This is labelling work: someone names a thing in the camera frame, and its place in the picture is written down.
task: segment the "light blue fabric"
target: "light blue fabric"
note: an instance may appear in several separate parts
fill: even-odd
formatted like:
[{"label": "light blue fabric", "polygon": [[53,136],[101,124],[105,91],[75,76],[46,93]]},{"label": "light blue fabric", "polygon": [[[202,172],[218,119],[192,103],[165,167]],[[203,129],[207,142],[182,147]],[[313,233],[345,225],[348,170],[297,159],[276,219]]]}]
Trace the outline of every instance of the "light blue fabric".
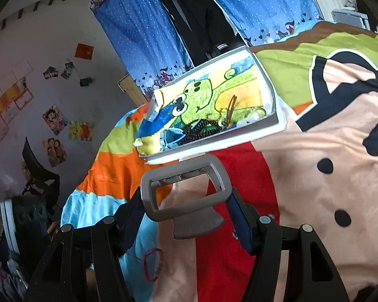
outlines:
[{"label": "light blue fabric", "polygon": [[159,0],[105,0],[95,17],[147,99],[193,66]]},{"label": "light blue fabric", "polygon": [[[126,203],[125,199],[116,199],[109,195],[99,197],[94,193],[74,190],[63,207],[60,224],[62,226],[70,223],[74,228],[92,226],[102,218],[114,215],[123,203]],[[156,235],[157,224],[144,215],[135,243],[128,253],[143,259],[148,250],[157,247]],[[130,294],[136,302],[148,302],[153,283],[146,280],[143,263],[128,255],[119,258],[119,263]],[[147,259],[147,266],[151,277],[155,269],[155,255]]]},{"label": "light blue fabric", "polygon": [[272,43],[292,34],[297,24],[320,17],[313,0],[216,1],[250,45]]}]

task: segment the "metal rivet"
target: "metal rivet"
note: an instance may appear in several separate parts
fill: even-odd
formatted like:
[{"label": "metal rivet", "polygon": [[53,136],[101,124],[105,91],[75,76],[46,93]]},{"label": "metal rivet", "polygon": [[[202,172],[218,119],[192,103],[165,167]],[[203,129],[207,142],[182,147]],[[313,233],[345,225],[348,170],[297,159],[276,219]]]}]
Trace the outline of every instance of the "metal rivet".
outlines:
[{"label": "metal rivet", "polygon": [[261,216],[259,218],[259,220],[260,220],[261,223],[270,223],[271,222],[271,219],[268,216]]},{"label": "metal rivet", "polygon": [[107,216],[107,217],[104,218],[104,223],[106,223],[106,224],[113,223],[114,221],[115,221],[114,216]]},{"label": "metal rivet", "polygon": [[307,223],[306,224],[304,224],[304,225],[302,225],[302,229],[304,230],[304,231],[306,231],[307,233],[310,233],[310,232],[312,232],[312,226],[311,225],[308,225]]},{"label": "metal rivet", "polygon": [[66,233],[66,232],[68,232],[70,229],[71,229],[71,225],[70,225],[69,223],[67,223],[67,224],[63,225],[63,226],[61,227],[60,230],[61,230],[63,233]]}]

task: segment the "drawing of green cartoon animal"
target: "drawing of green cartoon animal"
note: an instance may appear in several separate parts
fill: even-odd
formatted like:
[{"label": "drawing of green cartoon animal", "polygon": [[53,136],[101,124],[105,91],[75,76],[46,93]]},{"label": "drawing of green cartoon animal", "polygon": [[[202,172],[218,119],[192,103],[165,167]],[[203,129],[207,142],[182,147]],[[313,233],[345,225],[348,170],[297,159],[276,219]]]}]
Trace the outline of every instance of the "drawing of green cartoon animal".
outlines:
[{"label": "drawing of green cartoon animal", "polygon": [[[214,89],[210,79],[194,80],[188,83],[183,93],[174,99],[173,103],[176,106],[172,110],[172,115],[175,117],[180,116],[185,124],[190,124],[198,119],[224,120],[227,116],[227,109],[216,110],[218,97],[223,92],[256,79],[256,72],[251,67],[242,73],[236,74],[236,70],[231,68],[225,73],[224,77],[226,81]],[[235,123],[254,112],[257,112],[260,117],[266,115],[261,107],[235,109],[234,106],[231,121]]]}]

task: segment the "bed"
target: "bed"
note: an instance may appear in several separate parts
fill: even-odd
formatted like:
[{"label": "bed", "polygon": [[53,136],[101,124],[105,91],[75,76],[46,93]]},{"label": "bed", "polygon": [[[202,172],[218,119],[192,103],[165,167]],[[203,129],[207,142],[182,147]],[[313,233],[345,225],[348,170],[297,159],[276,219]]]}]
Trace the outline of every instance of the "bed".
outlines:
[{"label": "bed", "polygon": [[[331,255],[351,301],[378,283],[378,35],[318,22],[284,42],[252,47],[286,111],[287,128],[271,136],[210,152],[223,163],[246,203],[281,225],[310,224]],[[146,114],[125,115],[102,143],[85,180],[69,196],[61,224],[95,224],[129,200],[146,165],[133,147]],[[162,187],[162,207],[213,192],[206,177]],[[240,301],[254,258],[241,249],[226,220],[196,239],[175,240],[172,222],[146,216],[130,255],[120,265],[132,296],[147,301]],[[154,283],[142,258],[158,247],[164,266]],[[155,268],[149,260],[150,272]],[[276,290],[285,288],[282,262]]]}]

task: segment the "red string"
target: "red string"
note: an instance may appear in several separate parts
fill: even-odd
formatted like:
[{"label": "red string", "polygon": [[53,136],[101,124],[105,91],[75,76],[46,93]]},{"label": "red string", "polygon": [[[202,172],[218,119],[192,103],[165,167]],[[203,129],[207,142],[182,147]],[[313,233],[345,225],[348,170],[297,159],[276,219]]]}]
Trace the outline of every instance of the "red string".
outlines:
[{"label": "red string", "polygon": [[[157,253],[159,252],[160,253],[160,260],[158,261],[158,265],[157,265],[157,268],[155,269],[154,271],[154,277],[153,278],[150,278],[150,275],[148,273],[148,267],[147,267],[147,258],[154,254],[154,253]],[[152,248],[150,250],[148,250],[145,254],[144,254],[144,260],[141,260],[140,258],[138,258],[137,256],[134,256],[134,255],[131,255],[129,253],[125,253],[126,255],[128,256],[131,256],[132,258],[135,258],[139,261],[141,261],[143,263],[143,270],[144,270],[144,276],[145,278],[150,282],[150,283],[153,283],[154,281],[156,281],[158,279],[158,275],[160,274],[161,272],[161,269],[162,269],[162,266],[164,264],[164,252],[162,252],[162,250],[160,248]]]}]

